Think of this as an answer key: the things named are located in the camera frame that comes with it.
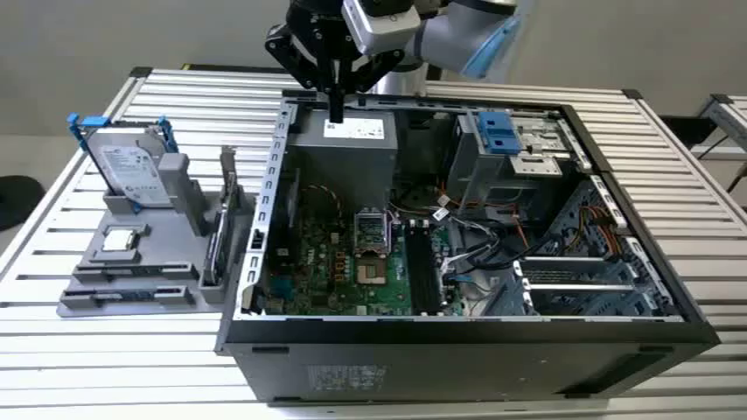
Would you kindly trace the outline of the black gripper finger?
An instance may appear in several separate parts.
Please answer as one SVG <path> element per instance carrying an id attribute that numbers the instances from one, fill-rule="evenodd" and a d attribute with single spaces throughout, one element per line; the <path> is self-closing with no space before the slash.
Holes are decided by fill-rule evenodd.
<path id="1" fill-rule="evenodd" d="M 368 61 L 352 69 L 352 55 L 340 59 L 338 75 L 336 81 L 336 122 L 341 123 L 344 119 L 344 100 L 345 95 L 357 92 L 366 92 L 384 75 L 397 66 L 402 60 L 405 53 L 401 49 L 374 54 Z"/>
<path id="2" fill-rule="evenodd" d="M 277 24 L 265 36 L 265 49 L 296 81 L 326 95 L 328 119 L 336 123 L 337 85 L 325 40 L 318 27 L 301 27 L 293 32 L 288 24 Z"/>

